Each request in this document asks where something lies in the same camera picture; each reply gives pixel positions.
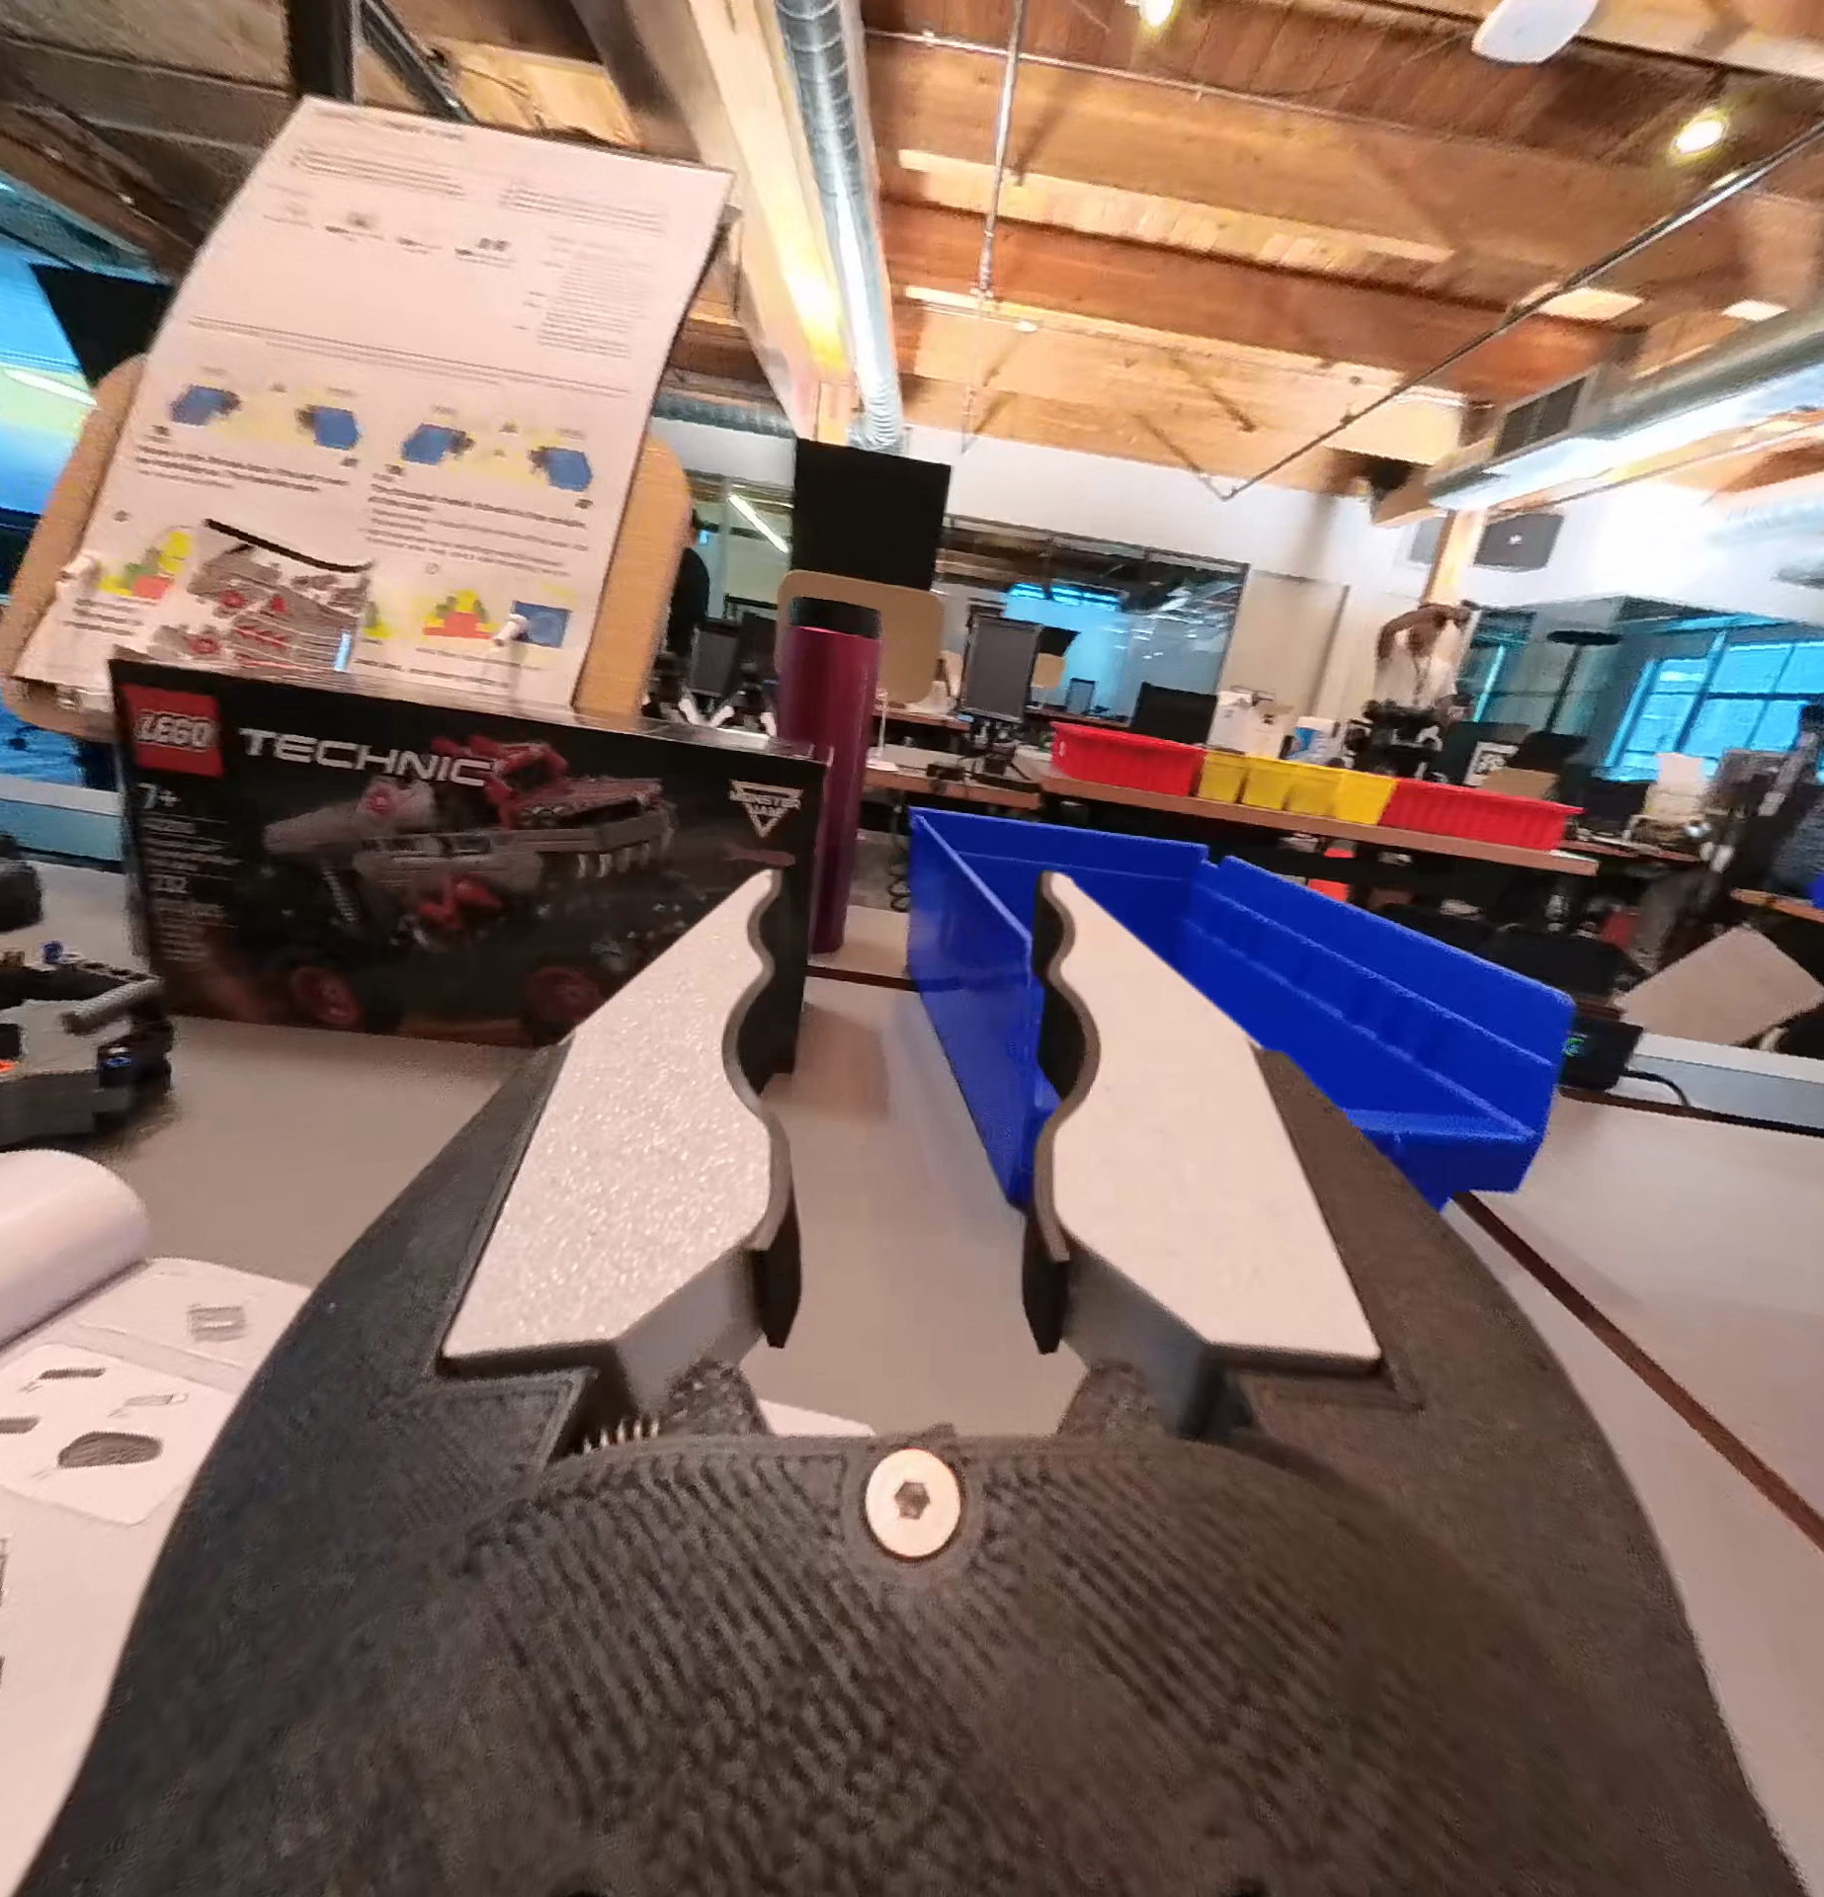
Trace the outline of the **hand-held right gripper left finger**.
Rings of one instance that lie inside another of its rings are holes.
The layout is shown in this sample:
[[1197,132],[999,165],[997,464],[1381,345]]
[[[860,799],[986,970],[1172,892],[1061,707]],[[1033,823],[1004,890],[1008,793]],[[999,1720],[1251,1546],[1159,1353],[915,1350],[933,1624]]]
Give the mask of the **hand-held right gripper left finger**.
[[575,1372],[591,1411],[662,1411],[803,1312],[783,874],[728,892],[578,1024],[521,1130],[440,1339],[453,1381]]

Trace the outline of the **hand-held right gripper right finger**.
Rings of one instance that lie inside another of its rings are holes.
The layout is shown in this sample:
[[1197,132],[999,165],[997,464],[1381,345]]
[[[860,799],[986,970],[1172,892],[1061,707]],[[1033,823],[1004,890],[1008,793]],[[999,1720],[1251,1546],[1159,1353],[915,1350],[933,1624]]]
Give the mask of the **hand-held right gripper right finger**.
[[1039,1069],[1024,1320],[1205,1433],[1245,1372],[1388,1367],[1260,1050],[1066,872],[1033,915]]

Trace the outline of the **grey desk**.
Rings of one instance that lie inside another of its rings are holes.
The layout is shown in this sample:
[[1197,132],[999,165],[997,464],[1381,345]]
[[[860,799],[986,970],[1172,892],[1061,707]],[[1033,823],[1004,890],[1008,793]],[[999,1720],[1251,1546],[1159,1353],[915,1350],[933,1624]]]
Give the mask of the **grey desk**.
[[[1039,1434],[1079,1362],[1033,1350],[1024,1215],[904,986],[905,919],[855,909],[771,1089],[806,1305],[750,1358],[773,1401],[905,1433]],[[92,1156],[161,1254],[318,1283],[517,1050],[180,1028],[170,1099]],[[1564,1099],[1521,1195],[1445,1215],[1566,1365],[1682,1590],[1743,1772],[1824,1895],[1824,1136]]]

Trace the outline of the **black toy set box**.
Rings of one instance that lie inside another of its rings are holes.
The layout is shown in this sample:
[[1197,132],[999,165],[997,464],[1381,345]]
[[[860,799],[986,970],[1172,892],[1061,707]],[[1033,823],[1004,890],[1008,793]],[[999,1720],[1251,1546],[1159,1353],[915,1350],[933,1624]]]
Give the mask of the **black toy set box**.
[[500,715],[110,659],[131,874],[180,1014],[554,1044],[740,884],[796,1030],[826,763],[690,723]]

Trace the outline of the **red plastic bin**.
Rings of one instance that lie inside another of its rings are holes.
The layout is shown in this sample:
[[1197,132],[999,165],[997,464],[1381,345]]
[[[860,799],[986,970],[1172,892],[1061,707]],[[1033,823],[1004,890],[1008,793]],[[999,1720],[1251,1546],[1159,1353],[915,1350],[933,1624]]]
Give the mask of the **red plastic bin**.
[[1576,815],[1582,815],[1582,808],[1548,797],[1495,793],[1488,789],[1458,789],[1433,780],[1398,780],[1381,824],[1529,852],[1556,852]]
[[1194,797],[1205,744],[1181,744],[1108,723],[1057,721],[1052,767],[1057,775],[1156,797]]

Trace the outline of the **grey tilted board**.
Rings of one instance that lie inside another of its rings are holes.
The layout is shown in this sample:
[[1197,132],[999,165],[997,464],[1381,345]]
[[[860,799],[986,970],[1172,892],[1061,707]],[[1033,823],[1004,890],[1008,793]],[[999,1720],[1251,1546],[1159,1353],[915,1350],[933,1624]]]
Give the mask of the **grey tilted board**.
[[1743,1048],[1824,1006],[1824,982],[1753,928],[1736,928],[1638,982],[1617,1017],[1643,1036]]

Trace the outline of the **computer monitor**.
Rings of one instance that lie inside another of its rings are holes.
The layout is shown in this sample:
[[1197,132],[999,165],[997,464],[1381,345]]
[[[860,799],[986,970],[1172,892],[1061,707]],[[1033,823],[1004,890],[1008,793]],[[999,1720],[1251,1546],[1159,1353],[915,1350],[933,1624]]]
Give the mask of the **computer monitor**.
[[1043,629],[1024,620],[974,615],[956,707],[967,721],[1020,727],[1031,715]]

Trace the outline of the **grey toy chassis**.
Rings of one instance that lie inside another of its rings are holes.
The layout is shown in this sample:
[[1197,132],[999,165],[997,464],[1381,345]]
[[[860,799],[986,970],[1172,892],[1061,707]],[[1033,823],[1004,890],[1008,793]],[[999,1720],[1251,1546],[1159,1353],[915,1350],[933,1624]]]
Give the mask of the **grey toy chassis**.
[[0,1153],[109,1132],[170,1086],[163,979],[50,942],[0,955]]

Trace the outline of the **plain cardboard stand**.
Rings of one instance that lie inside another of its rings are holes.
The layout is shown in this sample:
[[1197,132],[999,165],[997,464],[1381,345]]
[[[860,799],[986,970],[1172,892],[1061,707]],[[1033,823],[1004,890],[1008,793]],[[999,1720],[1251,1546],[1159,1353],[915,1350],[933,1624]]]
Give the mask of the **plain cardboard stand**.
[[939,676],[939,645],[946,637],[946,604],[936,591],[886,585],[870,580],[833,577],[819,568],[790,568],[777,591],[783,623],[796,620],[806,601],[839,601],[878,612],[878,688],[888,703],[923,703]]

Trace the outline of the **toy building instruction booklet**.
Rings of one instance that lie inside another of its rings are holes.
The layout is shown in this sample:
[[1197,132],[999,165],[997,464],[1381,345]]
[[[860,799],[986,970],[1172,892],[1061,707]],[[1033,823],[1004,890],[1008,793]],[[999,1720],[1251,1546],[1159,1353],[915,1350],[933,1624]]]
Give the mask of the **toy building instruction booklet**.
[[183,1500],[299,1283],[161,1255],[109,1166],[0,1153],[0,1746],[98,1711]]

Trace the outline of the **clear bag of toy parts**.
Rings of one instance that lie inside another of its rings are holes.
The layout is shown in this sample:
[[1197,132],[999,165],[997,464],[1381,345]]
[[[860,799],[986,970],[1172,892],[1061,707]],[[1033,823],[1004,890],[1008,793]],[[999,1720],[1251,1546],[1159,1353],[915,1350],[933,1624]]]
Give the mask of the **clear bag of toy parts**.
[[341,673],[372,604],[372,560],[333,560],[203,519],[175,580],[110,657],[208,672]]

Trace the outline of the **black square panel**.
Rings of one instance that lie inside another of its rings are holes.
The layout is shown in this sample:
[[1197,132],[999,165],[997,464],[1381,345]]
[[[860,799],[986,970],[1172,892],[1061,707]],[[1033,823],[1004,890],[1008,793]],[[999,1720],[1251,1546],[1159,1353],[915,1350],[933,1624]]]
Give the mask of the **black square panel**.
[[951,463],[796,441],[793,568],[930,591]]

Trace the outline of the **printed instruction sheet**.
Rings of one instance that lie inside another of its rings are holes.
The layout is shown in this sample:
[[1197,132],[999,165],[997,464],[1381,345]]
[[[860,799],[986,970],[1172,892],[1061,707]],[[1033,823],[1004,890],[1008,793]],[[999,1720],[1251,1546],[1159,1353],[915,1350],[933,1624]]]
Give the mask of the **printed instruction sheet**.
[[21,673],[110,639],[203,519],[372,560],[346,673],[566,707],[724,170],[310,94],[214,225]]

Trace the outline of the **white ceiling device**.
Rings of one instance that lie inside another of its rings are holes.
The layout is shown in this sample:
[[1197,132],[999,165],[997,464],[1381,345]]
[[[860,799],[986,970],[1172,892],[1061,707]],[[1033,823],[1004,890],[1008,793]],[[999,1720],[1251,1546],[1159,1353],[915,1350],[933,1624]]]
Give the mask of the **white ceiling device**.
[[1542,65],[1556,58],[1593,21],[1593,0],[1507,0],[1474,30],[1474,56],[1495,65]]

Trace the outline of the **silver ventilation duct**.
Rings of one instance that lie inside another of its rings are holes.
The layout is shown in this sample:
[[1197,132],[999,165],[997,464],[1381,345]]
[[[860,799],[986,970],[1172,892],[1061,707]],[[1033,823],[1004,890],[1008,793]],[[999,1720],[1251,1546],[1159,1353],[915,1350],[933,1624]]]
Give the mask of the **silver ventilation duct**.
[[878,230],[875,129],[858,2],[777,2],[855,373],[850,442],[905,450],[892,274]]
[[1608,364],[1514,402],[1431,467],[1425,494],[1443,511],[1488,511],[1798,412],[1824,412],[1824,294],[1655,373]]

